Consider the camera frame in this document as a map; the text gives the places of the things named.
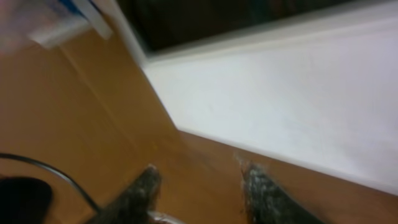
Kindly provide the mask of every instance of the black wire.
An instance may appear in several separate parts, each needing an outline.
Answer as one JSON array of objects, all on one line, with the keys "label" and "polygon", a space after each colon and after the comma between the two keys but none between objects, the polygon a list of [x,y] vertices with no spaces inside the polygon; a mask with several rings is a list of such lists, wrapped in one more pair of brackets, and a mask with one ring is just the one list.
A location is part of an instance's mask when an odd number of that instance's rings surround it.
[{"label": "black wire", "polygon": [[101,208],[94,202],[94,200],[82,189],[82,187],[80,187],[70,176],[68,176],[66,173],[58,170],[57,168],[50,166],[48,164],[45,164],[44,162],[40,162],[37,161],[35,159],[31,159],[28,157],[24,157],[24,156],[17,156],[17,155],[13,155],[13,154],[8,154],[8,153],[0,153],[0,159],[14,159],[17,161],[21,161],[21,162],[26,162],[28,164],[33,164],[36,166],[39,166],[43,169],[46,169],[50,172],[52,172],[53,174],[57,174],[59,177],[61,177],[62,179],[66,180],[70,185],[72,185],[74,188],[76,188],[76,190],[81,194],[81,196],[83,196],[83,198],[86,200],[86,202],[88,203],[88,205],[97,213],[101,212]]}]

